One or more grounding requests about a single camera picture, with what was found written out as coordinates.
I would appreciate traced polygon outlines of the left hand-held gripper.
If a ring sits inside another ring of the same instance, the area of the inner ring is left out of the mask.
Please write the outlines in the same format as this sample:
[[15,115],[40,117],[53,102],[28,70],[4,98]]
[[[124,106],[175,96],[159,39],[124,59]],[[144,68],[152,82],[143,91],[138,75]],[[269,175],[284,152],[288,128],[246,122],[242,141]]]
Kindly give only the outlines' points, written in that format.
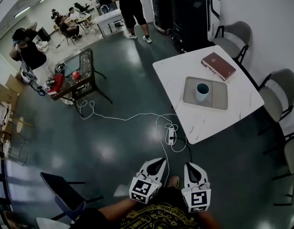
[[162,187],[162,180],[167,161],[165,158],[156,158],[145,162],[140,173],[133,177],[129,197],[137,202],[148,204]]

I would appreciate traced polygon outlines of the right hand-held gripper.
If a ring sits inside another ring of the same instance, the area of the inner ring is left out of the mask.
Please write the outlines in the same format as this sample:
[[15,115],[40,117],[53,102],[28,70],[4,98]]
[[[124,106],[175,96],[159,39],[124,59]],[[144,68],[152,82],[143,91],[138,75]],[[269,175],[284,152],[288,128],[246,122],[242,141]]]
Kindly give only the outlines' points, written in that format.
[[211,189],[206,171],[198,165],[187,162],[184,165],[184,187],[181,192],[189,213],[207,211],[210,206]]

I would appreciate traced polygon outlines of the grey rectangular tray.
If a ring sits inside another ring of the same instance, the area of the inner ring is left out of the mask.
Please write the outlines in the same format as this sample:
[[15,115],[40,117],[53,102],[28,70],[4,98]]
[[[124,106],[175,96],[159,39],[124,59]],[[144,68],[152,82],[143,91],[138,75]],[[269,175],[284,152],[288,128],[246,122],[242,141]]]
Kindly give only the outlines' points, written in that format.
[[[209,90],[206,94],[200,94],[197,90],[197,86],[207,85]],[[225,83],[207,80],[196,77],[187,77],[185,80],[185,86],[183,91],[184,103],[203,106],[208,108],[214,108],[219,110],[228,109],[228,91]]]

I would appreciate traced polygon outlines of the white cup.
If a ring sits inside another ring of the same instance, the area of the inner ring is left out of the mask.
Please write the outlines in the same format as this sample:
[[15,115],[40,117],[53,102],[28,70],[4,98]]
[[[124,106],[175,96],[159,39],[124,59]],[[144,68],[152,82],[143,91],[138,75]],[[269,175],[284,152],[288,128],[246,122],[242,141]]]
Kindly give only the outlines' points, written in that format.
[[203,102],[210,92],[210,88],[206,83],[199,83],[196,86],[195,98],[198,102]]

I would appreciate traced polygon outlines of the person's right forearm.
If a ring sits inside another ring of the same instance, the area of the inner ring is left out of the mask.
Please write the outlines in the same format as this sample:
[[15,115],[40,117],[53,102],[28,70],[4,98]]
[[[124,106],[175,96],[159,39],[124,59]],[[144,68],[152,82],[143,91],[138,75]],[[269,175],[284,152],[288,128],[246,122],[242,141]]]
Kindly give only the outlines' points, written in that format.
[[200,216],[204,221],[205,229],[222,229],[220,223],[209,211],[201,212]]

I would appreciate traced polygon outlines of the person's left forearm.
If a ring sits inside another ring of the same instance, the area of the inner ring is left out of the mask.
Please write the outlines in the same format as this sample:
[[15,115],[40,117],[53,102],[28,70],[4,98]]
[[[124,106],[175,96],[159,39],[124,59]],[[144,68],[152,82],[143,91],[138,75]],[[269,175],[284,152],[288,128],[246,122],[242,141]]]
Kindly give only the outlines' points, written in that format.
[[137,204],[137,201],[127,198],[115,204],[100,208],[98,211],[102,213],[108,221],[117,221],[131,212]]

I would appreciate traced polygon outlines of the person's foot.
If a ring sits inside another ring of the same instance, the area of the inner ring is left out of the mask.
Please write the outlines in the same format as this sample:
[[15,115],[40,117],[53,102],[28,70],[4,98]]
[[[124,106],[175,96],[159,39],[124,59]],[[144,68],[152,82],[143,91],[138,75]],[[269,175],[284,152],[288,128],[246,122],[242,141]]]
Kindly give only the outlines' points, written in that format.
[[172,176],[169,179],[168,187],[172,187],[172,188],[178,189],[179,182],[180,182],[179,176]]

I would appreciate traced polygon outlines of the person's black printed shirt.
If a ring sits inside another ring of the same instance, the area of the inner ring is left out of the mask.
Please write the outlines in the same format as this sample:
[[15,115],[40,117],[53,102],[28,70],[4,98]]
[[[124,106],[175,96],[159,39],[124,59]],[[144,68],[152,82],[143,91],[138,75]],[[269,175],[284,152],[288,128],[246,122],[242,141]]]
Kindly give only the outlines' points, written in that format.
[[70,229],[203,229],[197,216],[187,212],[183,195],[174,187],[162,188],[146,205],[136,205],[125,217],[107,220],[97,209],[84,210]]

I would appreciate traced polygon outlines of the black chair with white stitching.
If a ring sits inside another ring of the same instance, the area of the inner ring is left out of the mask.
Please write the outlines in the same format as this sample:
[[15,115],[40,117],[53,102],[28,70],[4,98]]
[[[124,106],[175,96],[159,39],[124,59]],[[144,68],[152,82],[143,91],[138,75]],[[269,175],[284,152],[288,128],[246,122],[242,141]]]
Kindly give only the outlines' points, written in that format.
[[72,187],[72,185],[83,185],[85,182],[70,182],[61,176],[44,172],[41,172],[40,176],[50,191],[55,195],[54,200],[63,211],[61,215],[54,217],[53,220],[59,220],[64,216],[68,216],[72,221],[76,221],[87,204],[97,202],[104,198],[103,196],[98,196],[86,200]]

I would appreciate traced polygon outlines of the grey chair with black legs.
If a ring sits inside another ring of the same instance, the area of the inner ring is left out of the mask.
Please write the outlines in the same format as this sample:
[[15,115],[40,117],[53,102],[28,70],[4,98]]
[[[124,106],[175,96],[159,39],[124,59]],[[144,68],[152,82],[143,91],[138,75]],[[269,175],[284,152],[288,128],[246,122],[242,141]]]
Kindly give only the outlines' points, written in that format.
[[[289,171],[283,175],[273,177],[272,181],[294,176],[294,131],[284,136],[283,154]],[[286,196],[291,198],[291,202],[274,203],[273,205],[276,207],[294,206],[294,184],[292,194],[286,194]]]
[[218,27],[213,43],[220,46],[234,61],[242,63],[252,39],[251,27],[243,21]]
[[[268,81],[275,82],[282,89],[287,98],[287,109],[283,109],[283,104],[274,90],[266,86]],[[294,108],[294,72],[290,69],[271,72],[258,87],[258,92],[264,101],[264,109],[273,120],[272,124],[259,131],[258,135],[261,135],[292,112]]]

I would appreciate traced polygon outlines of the brown hardcover book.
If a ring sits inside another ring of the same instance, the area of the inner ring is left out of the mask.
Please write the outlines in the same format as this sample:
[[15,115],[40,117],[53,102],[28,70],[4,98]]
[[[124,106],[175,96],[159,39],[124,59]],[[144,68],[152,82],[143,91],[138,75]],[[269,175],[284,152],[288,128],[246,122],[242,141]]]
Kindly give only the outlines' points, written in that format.
[[223,81],[229,79],[236,72],[236,69],[231,64],[215,52],[203,58],[201,63],[218,75]]

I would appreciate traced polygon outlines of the black equipment cart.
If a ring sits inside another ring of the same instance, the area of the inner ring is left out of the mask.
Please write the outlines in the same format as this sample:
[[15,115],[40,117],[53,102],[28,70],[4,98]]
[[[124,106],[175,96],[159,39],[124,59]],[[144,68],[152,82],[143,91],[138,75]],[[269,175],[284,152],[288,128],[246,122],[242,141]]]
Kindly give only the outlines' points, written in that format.
[[[81,108],[78,106],[77,101],[83,97],[96,92],[105,98],[109,103],[113,102],[96,84],[95,73],[99,74],[104,79],[106,79],[106,76],[94,68],[93,51],[90,48],[86,50],[80,49],[62,61],[66,62],[65,72],[63,74],[64,79],[60,92],[55,95],[51,95],[51,98],[54,101],[62,99],[72,102],[78,114],[82,118],[83,115],[81,114]],[[72,73],[74,71],[78,71],[80,73],[81,79],[74,80],[72,78]]]

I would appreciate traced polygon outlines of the red book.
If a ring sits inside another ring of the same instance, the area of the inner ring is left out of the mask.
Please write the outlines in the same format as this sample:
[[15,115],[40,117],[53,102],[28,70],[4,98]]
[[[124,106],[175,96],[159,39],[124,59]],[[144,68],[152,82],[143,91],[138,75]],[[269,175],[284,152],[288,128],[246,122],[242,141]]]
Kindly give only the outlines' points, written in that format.
[[54,83],[50,84],[50,90],[48,91],[48,95],[55,95],[60,92],[60,89],[63,84],[63,79],[63,74],[56,74],[53,76]]

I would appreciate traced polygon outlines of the idle hand-held gripper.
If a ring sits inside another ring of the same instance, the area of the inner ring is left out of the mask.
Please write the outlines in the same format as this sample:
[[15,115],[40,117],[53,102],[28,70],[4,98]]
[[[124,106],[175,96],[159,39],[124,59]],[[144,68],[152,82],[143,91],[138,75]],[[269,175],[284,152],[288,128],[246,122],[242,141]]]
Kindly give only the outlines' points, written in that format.
[[66,68],[66,62],[62,61],[56,65],[55,71],[59,74],[64,74]]
[[55,80],[49,77],[43,85],[43,89],[45,92],[49,92],[55,86]]

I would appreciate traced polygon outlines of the round wooden stool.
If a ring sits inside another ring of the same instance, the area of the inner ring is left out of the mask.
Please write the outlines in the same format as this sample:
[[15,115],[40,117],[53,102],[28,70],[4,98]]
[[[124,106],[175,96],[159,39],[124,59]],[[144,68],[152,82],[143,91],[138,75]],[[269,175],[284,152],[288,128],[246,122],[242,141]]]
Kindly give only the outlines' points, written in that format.
[[21,134],[21,132],[22,132],[22,130],[23,130],[23,128],[25,126],[28,126],[28,127],[31,127],[31,128],[34,127],[34,125],[25,122],[23,117],[20,117],[19,119],[17,119],[17,124],[16,124],[16,132],[17,132],[17,134]]

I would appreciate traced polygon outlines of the white metal table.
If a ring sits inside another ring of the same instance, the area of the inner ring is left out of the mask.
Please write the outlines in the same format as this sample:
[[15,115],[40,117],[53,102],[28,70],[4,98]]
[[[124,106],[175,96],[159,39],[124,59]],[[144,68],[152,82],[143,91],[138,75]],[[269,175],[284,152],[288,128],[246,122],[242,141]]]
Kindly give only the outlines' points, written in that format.
[[120,9],[96,17],[94,23],[103,38],[126,30],[126,24]]

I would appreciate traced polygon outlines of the black and white machine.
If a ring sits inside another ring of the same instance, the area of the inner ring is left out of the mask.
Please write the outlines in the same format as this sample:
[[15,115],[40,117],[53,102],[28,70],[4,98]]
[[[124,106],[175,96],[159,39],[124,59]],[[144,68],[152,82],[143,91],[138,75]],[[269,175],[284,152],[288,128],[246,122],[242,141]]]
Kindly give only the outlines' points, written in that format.
[[181,53],[213,45],[220,25],[220,0],[172,0],[172,41]]
[[154,26],[162,34],[171,34],[173,28],[172,1],[171,0],[151,0]]

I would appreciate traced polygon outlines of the cardboard box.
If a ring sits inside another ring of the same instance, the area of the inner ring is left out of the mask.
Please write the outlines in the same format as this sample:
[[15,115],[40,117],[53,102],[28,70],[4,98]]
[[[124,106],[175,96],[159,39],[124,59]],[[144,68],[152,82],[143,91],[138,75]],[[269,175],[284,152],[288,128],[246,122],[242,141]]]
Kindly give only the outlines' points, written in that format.
[[12,111],[15,111],[17,101],[25,88],[25,84],[13,75],[9,75],[5,85],[0,84],[0,104],[11,104]]

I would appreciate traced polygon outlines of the black case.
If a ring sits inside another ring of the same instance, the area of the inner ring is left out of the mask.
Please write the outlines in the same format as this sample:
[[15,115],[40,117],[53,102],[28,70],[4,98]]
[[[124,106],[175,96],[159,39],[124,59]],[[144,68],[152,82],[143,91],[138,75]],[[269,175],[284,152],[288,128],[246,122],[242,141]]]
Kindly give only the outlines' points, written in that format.
[[40,37],[40,39],[44,42],[49,42],[51,40],[50,35],[47,33],[47,31],[44,29],[44,27],[41,27],[38,31],[37,31],[38,36]]

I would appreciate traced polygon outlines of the black-framed window wall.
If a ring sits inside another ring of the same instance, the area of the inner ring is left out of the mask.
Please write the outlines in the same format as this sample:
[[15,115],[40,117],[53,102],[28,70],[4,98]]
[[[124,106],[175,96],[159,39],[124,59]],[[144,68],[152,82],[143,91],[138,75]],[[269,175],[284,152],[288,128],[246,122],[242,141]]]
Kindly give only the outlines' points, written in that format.
[[0,159],[0,225],[8,226],[4,212],[12,212],[11,199],[8,191],[5,161]]

